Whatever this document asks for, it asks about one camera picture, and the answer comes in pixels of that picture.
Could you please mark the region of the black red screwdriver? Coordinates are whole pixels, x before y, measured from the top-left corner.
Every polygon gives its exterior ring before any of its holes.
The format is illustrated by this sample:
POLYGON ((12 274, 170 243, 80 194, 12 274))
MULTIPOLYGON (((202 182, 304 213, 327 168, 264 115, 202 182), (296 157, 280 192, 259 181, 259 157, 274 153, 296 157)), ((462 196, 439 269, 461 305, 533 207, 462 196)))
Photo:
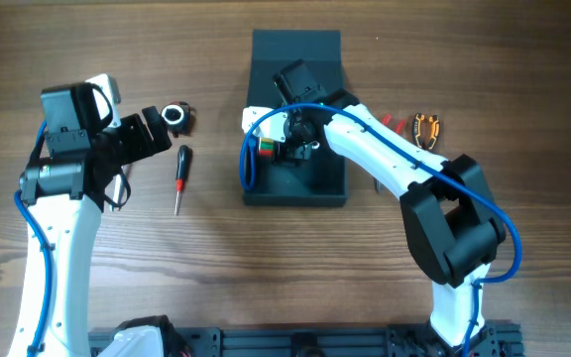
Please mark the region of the black red screwdriver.
POLYGON ((175 203, 174 203, 175 216, 179 215, 181 198, 189 175, 192 156, 193 152, 189 146, 181 145, 179 147, 177 153, 177 167, 175 174, 175 190, 176 190, 175 203))

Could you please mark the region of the dark teal hinged box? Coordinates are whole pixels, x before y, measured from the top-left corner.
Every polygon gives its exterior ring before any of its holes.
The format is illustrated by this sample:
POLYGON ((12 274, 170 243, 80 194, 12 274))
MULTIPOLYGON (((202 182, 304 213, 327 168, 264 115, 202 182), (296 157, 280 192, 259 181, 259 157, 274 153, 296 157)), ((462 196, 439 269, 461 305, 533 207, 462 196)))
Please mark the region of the dark teal hinged box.
POLYGON ((340 207, 346 161, 323 134, 329 113, 301 103, 346 103, 338 31, 257 30, 242 128, 252 134, 241 164, 248 206, 340 207))

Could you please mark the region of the orange black pliers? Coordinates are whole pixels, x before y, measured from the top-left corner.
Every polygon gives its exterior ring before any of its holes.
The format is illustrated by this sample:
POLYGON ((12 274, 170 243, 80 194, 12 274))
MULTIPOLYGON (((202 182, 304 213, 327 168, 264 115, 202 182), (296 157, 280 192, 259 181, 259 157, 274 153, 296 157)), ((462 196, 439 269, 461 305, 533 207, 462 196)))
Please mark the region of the orange black pliers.
POLYGON ((440 120, 437 114, 426 117, 416 113, 411 124, 411 139, 420 149, 432 152, 440 136, 440 120))

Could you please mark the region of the red handled wire stripper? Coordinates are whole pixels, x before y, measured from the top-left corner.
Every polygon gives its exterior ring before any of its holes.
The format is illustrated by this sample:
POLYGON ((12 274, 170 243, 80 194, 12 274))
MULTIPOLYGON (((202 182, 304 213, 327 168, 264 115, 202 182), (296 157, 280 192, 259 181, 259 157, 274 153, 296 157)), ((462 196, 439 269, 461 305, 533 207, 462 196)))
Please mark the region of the red handled wire stripper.
MULTIPOLYGON (((381 123, 384 126, 391 128, 396 134, 402 136, 406 120, 395 119, 391 114, 385 114, 381 119, 381 123)), ((374 189, 377 194, 380 194, 384 189, 383 185, 377 179, 374 179, 374 189)))

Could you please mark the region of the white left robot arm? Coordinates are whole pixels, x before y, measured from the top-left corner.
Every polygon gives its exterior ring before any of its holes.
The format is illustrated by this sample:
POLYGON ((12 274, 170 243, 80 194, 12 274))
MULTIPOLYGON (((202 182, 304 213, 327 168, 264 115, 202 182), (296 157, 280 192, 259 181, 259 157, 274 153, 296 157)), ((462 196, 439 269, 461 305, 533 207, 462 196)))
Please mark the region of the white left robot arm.
POLYGON ((107 195, 124 168, 171 147, 157 109, 119 116, 115 79, 43 89, 44 122, 14 201, 28 226, 21 307, 11 356, 87 356, 87 305, 94 241, 107 195))

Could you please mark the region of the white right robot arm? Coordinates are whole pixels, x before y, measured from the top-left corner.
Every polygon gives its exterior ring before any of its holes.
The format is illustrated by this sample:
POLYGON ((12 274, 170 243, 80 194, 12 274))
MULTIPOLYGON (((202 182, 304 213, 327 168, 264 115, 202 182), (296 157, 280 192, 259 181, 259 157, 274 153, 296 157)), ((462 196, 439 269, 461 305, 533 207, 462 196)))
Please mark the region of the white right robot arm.
POLYGON ((399 200, 409 253, 432 281, 431 328, 450 347, 471 342, 484 325, 473 285, 487 276, 506 238, 481 167, 466 155, 449 161, 415 146, 352 93, 327 91, 301 59, 273 81, 291 107, 287 143, 327 145, 399 200))

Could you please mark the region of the clear precision screwdriver set case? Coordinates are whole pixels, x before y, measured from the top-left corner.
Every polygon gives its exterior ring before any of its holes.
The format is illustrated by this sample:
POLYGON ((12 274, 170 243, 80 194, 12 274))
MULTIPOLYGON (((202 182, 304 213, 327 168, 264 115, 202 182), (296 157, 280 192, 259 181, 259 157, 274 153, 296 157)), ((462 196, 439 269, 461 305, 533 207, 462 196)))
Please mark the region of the clear precision screwdriver set case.
POLYGON ((260 138, 258 144, 258 155, 262 157, 272 157, 276 148, 276 142, 269 138, 260 138))

